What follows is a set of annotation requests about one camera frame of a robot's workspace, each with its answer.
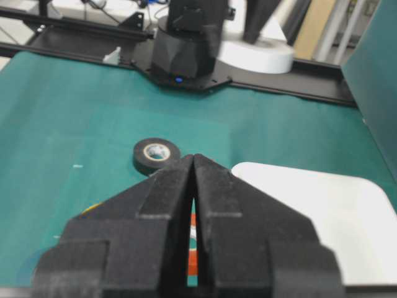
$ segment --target green cutting mat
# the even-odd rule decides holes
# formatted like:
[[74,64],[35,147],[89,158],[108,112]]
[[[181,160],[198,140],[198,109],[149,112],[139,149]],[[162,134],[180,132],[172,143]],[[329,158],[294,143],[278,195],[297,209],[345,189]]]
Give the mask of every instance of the green cutting mat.
[[358,110],[223,88],[162,89],[139,73],[20,53],[0,72],[0,286],[27,286],[66,221],[145,177],[148,137],[242,161],[360,176],[397,207],[396,184]]

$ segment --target white roll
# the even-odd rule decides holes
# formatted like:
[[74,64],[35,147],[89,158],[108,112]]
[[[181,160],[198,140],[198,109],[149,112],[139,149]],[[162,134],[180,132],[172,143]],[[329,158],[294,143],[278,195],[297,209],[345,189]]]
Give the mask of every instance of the white roll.
[[256,73],[288,73],[293,63],[293,48],[281,40],[260,38],[254,45],[240,35],[224,36],[218,59],[231,66]]

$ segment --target black metal frame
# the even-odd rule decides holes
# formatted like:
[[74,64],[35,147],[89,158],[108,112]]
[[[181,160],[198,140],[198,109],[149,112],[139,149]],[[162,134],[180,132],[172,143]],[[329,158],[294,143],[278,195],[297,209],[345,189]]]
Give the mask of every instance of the black metal frame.
[[[70,18],[52,19],[46,16],[47,0],[40,0],[40,16],[35,16],[15,9],[0,7],[0,16],[11,19],[20,19],[30,25],[46,25],[48,30],[37,34],[29,45],[12,45],[0,43],[0,55],[13,57],[17,52],[28,51],[42,55],[61,57],[72,60],[86,61],[90,63],[102,64],[104,55],[91,55],[89,50],[92,48],[89,38],[81,46],[84,51],[61,51],[59,48],[51,48],[42,42],[39,42],[41,35],[57,35],[57,40],[62,40],[59,30],[55,33],[54,29],[62,29],[64,32],[79,31],[88,35],[108,38],[103,44],[108,48],[123,41],[130,42],[129,47],[133,48],[140,42],[150,42],[153,33],[141,30],[130,30],[125,27],[109,26],[76,20]],[[150,61],[150,56],[134,56],[134,60]],[[122,61],[118,67],[128,68],[132,70],[139,69],[134,63],[130,63],[132,56],[130,54],[122,55]],[[215,74],[222,78],[230,78],[225,81],[232,86],[239,88],[255,89],[272,93],[289,94],[299,96],[305,99],[315,101],[340,104],[343,106],[357,107],[349,88],[344,82],[341,69],[338,66],[317,63],[306,60],[295,60],[291,72],[287,74],[259,74],[250,71],[240,70],[232,66],[225,65],[218,61]],[[218,84],[209,84],[208,88]]]

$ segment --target white plate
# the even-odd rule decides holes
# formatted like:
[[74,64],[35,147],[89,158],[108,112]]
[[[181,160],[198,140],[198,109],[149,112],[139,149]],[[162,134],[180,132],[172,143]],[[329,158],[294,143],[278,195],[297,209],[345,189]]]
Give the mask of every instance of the white plate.
[[397,284],[397,216],[375,183],[259,163],[240,163],[232,173],[309,217],[334,250],[345,285]]

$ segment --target tape roll core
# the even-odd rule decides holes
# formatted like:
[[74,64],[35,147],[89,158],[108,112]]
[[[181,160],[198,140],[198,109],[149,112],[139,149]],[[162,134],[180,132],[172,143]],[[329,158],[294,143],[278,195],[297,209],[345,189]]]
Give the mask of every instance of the tape roll core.
[[150,175],[181,158],[178,147],[161,138],[147,138],[134,146],[134,167],[144,175]]

